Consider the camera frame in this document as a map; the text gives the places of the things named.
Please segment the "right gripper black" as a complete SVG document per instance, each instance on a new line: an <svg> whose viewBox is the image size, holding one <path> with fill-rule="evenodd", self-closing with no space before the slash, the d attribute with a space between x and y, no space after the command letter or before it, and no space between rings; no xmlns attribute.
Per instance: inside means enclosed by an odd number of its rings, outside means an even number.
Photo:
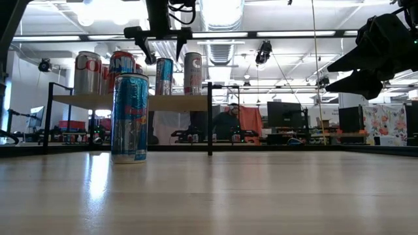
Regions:
<svg viewBox="0 0 418 235"><path fill-rule="evenodd" d="M328 92L362 95L375 99L389 73L417 71L417 45L405 25L394 14L373 16L357 31L356 52L350 52L327 67L329 72L353 71L325 89Z"/></svg>

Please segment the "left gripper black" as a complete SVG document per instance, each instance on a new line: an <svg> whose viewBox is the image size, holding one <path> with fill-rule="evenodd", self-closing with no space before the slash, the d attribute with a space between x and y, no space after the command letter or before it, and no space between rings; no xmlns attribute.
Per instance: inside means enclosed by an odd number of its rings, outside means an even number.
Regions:
<svg viewBox="0 0 418 235"><path fill-rule="evenodd" d="M127 39L135 39L135 44L143 51L145 63L147 65L154 64L154 52L151 51L148 44L148 37L156 39L167 39L176 37L176 60L180 58L183 45L193 38L193 32L190 27L173 30L170 28L170 19L175 18L173 12L186 12L193 14L193 0L145 0L148 13L149 30L143 30L140 26L126 27L123 34Z"/></svg>

